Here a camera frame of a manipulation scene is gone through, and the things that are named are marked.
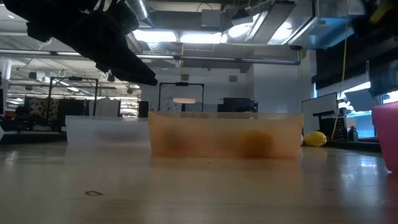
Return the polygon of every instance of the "wooden table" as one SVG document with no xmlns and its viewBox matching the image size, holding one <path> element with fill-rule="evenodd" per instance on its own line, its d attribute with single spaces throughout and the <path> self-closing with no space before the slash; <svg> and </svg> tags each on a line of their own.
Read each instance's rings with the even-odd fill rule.
<svg viewBox="0 0 398 224">
<path fill-rule="evenodd" d="M 398 223 L 380 154 L 153 158 L 135 146 L 0 148 L 0 223 Z M 85 195 L 87 191 L 103 195 Z"/>
</svg>

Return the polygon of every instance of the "black frame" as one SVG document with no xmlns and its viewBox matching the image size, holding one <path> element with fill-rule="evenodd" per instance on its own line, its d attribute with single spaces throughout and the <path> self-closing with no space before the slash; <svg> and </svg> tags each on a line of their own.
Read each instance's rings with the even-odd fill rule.
<svg viewBox="0 0 398 224">
<path fill-rule="evenodd" d="M 159 83 L 159 99 L 157 104 L 157 111 L 160 111 L 160 97 L 162 96 L 162 85 L 175 85 L 175 86 L 189 86 L 189 85 L 200 85 L 201 86 L 201 111 L 203 112 L 203 106 L 205 104 L 205 84 L 202 83 L 187 83 L 187 82 L 175 82 L 175 83 Z"/>
<path fill-rule="evenodd" d="M 54 79 L 59 79 L 60 82 L 61 82 L 62 80 L 66 79 L 66 78 L 50 77 L 49 101 L 47 102 L 47 109 L 46 109 L 47 114 L 45 115 L 46 122 L 49 121 L 49 116 L 50 116 L 52 81 Z M 82 80 L 94 80 L 95 81 L 95 96 L 94 96 L 94 110 L 93 110 L 93 116 L 95 116 L 95 110 L 96 110 L 96 107 L 97 107 L 98 79 L 97 78 L 83 78 L 83 77 L 69 77 L 67 79 L 69 79 L 71 81 L 82 81 Z"/>
</svg>

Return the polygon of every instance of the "orange plastic container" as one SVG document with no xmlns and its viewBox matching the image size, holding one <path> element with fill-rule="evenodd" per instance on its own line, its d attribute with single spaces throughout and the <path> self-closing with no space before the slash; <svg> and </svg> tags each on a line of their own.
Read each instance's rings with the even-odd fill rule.
<svg viewBox="0 0 398 224">
<path fill-rule="evenodd" d="M 150 112 L 155 156 L 297 158 L 301 114 Z"/>
</svg>

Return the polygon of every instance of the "whiteboard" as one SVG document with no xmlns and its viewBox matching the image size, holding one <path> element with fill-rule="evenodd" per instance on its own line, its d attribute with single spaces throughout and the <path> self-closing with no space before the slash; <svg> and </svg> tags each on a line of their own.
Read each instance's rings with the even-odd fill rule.
<svg viewBox="0 0 398 224">
<path fill-rule="evenodd" d="M 315 99 L 305 100 L 301 104 L 304 116 L 304 134 L 308 134 L 320 129 L 318 117 L 314 117 L 314 113 L 333 110 L 337 114 L 337 93 L 330 93 Z"/>
</svg>

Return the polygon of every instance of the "yellow ball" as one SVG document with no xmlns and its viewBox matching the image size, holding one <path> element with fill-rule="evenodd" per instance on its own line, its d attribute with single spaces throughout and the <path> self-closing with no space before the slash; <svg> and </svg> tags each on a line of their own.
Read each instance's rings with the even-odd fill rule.
<svg viewBox="0 0 398 224">
<path fill-rule="evenodd" d="M 308 146 L 320 147 L 326 143 L 326 136 L 319 131 L 313 131 L 304 136 L 304 143 Z"/>
</svg>

